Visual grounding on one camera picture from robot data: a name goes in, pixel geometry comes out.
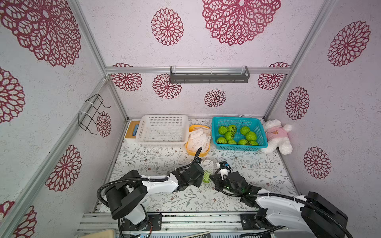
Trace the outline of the white foam net sleeve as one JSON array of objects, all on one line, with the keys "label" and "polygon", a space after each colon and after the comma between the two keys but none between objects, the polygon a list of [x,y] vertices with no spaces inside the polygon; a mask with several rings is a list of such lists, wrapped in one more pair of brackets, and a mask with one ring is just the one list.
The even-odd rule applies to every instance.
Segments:
[{"label": "white foam net sleeve", "polygon": [[211,160],[204,160],[201,164],[201,167],[203,168],[203,171],[209,171],[212,175],[213,169],[214,169],[214,162]]}]

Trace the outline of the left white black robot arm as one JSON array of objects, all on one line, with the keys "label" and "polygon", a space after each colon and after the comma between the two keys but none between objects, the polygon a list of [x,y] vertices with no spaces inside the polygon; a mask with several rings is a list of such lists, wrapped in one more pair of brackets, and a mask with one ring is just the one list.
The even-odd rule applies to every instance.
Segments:
[{"label": "left white black robot arm", "polygon": [[110,209],[112,218],[118,221],[118,226],[126,220],[135,227],[135,230],[142,230],[150,222],[142,204],[147,196],[179,192],[192,185],[201,186],[204,176],[199,157],[201,151],[202,147],[197,150],[190,164],[181,166],[164,176],[144,176],[137,170],[132,170],[119,180],[100,186],[96,192],[97,198]]}]

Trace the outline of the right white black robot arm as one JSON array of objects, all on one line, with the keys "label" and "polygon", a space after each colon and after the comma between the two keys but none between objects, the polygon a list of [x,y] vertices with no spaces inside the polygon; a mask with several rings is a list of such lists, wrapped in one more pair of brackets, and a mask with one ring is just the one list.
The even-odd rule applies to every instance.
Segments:
[{"label": "right white black robot arm", "polygon": [[249,184],[239,172],[220,167],[210,175],[217,191],[237,197],[258,209],[254,221],[267,233],[285,227],[313,234],[317,238],[351,238],[347,215],[316,192],[288,196]]}]

